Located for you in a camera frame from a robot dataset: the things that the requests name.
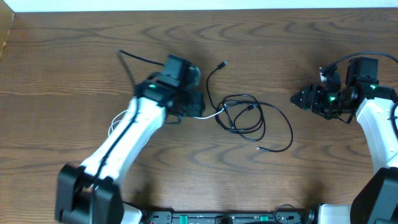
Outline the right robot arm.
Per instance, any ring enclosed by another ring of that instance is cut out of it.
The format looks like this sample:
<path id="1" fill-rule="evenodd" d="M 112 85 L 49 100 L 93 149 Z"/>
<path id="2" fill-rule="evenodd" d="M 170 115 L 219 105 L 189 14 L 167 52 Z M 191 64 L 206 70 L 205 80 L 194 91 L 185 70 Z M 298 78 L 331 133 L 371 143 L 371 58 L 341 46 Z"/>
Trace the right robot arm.
<path id="1" fill-rule="evenodd" d="M 348 114 L 356 119 L 367 140 L 374 175 L 349 205 L 319 206 L 317 223 L 397 223 L 397 93 L 377 79 L 375 52 L 346 56 L 346 80 L 338 62 L 320 68 L 321 85 L 309 85 L 290 101 L 326 120 Z"/>

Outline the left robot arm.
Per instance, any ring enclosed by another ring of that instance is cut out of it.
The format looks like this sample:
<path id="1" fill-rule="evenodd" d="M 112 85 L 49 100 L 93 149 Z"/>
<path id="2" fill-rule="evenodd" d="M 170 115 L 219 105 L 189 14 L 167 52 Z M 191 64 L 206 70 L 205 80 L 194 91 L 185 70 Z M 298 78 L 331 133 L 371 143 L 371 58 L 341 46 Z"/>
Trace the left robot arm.
<path id="1" fill-rule="evenodd" d="M 140 223 L 144 213 L 126 203 L 121 187 L 150 137 L 168 115 L 200 117 L 205 109 L 200 69 L 169 55 L 162 71 L 134 86 L 116 128 L 79 166 L 65 164 L 58 174 L 55 219 L 61 223 Z"/>

